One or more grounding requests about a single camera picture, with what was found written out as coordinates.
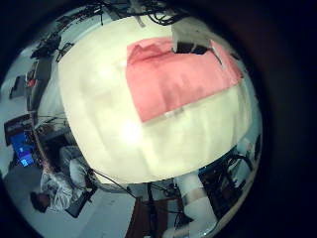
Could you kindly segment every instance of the black object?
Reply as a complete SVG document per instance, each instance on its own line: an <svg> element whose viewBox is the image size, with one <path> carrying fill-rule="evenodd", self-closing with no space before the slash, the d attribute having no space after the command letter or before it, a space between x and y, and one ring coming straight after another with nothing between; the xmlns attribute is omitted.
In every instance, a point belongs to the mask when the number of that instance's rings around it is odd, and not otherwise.
<svg viewBox="0 0 317 238"><path fill-rule="evenodd" d="M41 137L41 140L49 141L49 140L52 140L56 137L63 136L69 132L71 132L70 127L66 126L66 127L63 127L57 131L52 131L48 134L45 134L43 137Z"/></svg>
<svg viewBox="0 0 317 238"><path fill-rule="evenodd" d="M87 201L91 202L90 198L91 196L96 192L97 187L94 186L92 188L91 191L86 191L84 192L80 198L75 201L74 203L72 203L70 205L70 207L68 209L66 209L65 211L71 215L73 218L77 218L82 210L82 208L84 207L84 205L86 204Z"/></svg>
<svg viewBox="0 0 317 238"><path fill-rule="evenodd" d="M9 99L14 97L25 96L26 94L26 77L20 75L16 77L14 86L10 90Z"/></svg>
<svg viewBox="0 0 317 238"><path fill-rule="evenodd" d="M11 144L10 142L11 136L19 134L31 128L30 115L25 114L25 115L13 118L10 121L7 121L6 123L4 123L3 127L4 127L6 145L9 146Z"/></svg>
<svg viewBox="0 0 317 238"><path fill-rule="evenodd" d="M50 57L59 47L61 36L58 33L51 34L47 39L42 40L38 48L31 54L31 59L37 60Z"/></svg>
<svg viewBox="0 0 317 238"><path fill-rule="evenodd" d="M27 90L27 108L29 111L37 110L40 106L42 96L51 79L52 61L53 57L39 59L34 73L36 83Z"/></svg>
<svg viewBox="0 0 317 238"><path fill-rule="evenodd" d="M158 232L158 213L156 210L155 202L153 200L150 182L148 182L147 188L148 188L148 197L149 197L149 201L148 201L148 215L149 215L149 223L150 223L149 235L152 238L156 238L157 232Z"/></svg>
<svg viewBox="0 0 317 238"><path fill-rule="evenodd" d="M74 46L74 43L66 43L61 50L58 50L58 55L56 57L56 62L59 62L60 59L70 50L70 48L72 48Z"/></svg>

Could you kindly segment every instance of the equipment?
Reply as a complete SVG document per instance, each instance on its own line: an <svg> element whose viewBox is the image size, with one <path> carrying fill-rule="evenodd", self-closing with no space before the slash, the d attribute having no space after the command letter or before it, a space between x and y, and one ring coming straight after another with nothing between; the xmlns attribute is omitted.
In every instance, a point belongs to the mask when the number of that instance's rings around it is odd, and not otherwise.
<svg viewBox="0 0 317 238"><path fill-rule="evenodd" d="M34 162L32 158L33 146L28 144L28 139L26 134L19 133L10 137L12 147L18 157L18 162L26 167Z"/></svg>

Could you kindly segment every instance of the light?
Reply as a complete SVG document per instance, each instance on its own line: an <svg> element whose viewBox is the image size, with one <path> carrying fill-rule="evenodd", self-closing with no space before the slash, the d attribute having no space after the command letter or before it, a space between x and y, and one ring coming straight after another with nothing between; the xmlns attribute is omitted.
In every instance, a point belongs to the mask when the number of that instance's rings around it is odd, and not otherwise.
<svg viewBox="0 0 317 238"><path fill-rule="evenodd" d="M132 121L126 121L122 124L121 136L123 140L130 145L137 145L141 139L141 128Z"/></svg>

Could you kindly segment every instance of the white fabric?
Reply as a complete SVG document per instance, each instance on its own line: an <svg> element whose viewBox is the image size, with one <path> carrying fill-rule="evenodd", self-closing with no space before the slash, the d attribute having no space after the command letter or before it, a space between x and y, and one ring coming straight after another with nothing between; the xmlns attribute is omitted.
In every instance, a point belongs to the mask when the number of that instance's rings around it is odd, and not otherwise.
<svg viewBox="0 0 317 238"><path fill-rule="evenodd" d="M69 208L78 199L75 190L63 173L42 174L41 192L50 196L50 210L60 211Z"/></svg>
<svg viewBox="0 0 317 238"><path fill-rule="evenodd" d="M251 123L243 80L141 123L125 78L127 45L171 36L170 26L142 21L144 28L125 18L91 32L58 65L65 114L83 156L92 169L120 183L168 179L204 167L235 146Z"/></svg>
<svg viewBox="0 0 317 238"><path fill-rule="evenodd" d="M59 156L63 170L69 174L72 183L80 189L86 189L85 177L87 176L88 165L78 147L62 147L59 150Z"/></svg>

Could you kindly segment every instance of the person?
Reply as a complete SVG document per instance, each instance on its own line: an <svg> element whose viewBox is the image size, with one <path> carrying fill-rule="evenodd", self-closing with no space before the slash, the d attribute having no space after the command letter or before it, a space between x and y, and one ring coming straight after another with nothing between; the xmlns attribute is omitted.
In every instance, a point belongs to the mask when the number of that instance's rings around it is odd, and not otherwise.
<svg viewBox="0 0 317 238"><path fill-rule="evenodd" d="M59 157L60 172L55 173L50 163L44 161L41 192L30 193L31 203L39 212L68 209L84 191L92 188L89 166L78 147L62 147Z"/></svg>

